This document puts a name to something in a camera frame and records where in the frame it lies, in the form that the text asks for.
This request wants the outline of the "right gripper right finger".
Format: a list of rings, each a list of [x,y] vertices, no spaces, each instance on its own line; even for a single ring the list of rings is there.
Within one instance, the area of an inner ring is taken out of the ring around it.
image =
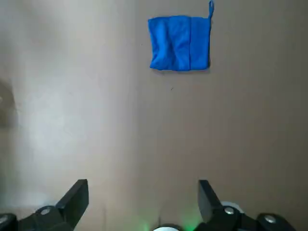
[[[203,221],[195,231],[295,231],[282,216],[260,213],[256,219],[223,205],[207,180],[198,181],[198,206]]]

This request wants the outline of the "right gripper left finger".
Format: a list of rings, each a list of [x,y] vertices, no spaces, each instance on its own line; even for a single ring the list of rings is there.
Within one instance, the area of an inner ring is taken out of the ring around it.
[[[89,187],[80,179],[56,205],[39,208],[26,218],[17,219],[13,213],[0,215],[1,231],[73,231],[89,205]]]

